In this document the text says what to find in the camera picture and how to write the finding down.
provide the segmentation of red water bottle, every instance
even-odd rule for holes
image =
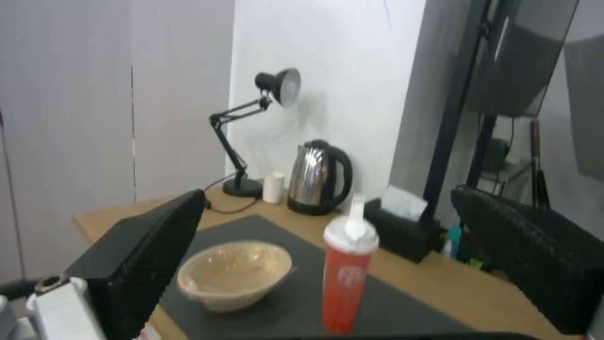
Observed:
[[[365,278],[379,246],[375,228],[363,219],[364,200],[357,197],[349,216],[335,218],[325,228],[327,243],[323,274],[323,326],[331,333],[352,330],[361,305]]]

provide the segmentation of black desk lamp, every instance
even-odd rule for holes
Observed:
[[[216,132],[222,147],[225,148],[226,154],[237,170],[235,178],[226,181],[222,186],[222,190],[232,196],[260,197],[262,196],[262,184],[247,178],[248,174],[245,172],[245,169],[248,165],[241,156],[233,150],[233,147],[222,132],[222,125],[266,111],[268,106],[272,103],[269,93],[272,93],[273,98],[284,108],[292,106],[300,93],[300,73],[295,68],[287,68],[275,75],[259,73],[256,75],[255,83],[260,89],[260,98],[210,116],[210,125],[214,129],[214,132]],[[232,113],[236,111],[249,108],[256,104],[260,108],[239,116],[232,115]]]

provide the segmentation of tissue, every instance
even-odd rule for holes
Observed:
[[[398,217],[418,221],[427,206],[428,202],[423,198],[389,185],[382,196],[380,208]]]

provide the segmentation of door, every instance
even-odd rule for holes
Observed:
[[[73,214],[133,201],[129,32],[129,1],[0,1],[0,107],[29,278],[84,251]]]
[[[228,108],[234,6],[132,1],[137,200],[204,188],[224,176],[225,151],[208,118]]]
[[[0,116],[0,284],[22,278],[3,139],[2,117]]]

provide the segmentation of screen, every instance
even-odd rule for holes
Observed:
[[[576,0],[501,1],[467,107],[480,114],[536,116],[576,5]]]

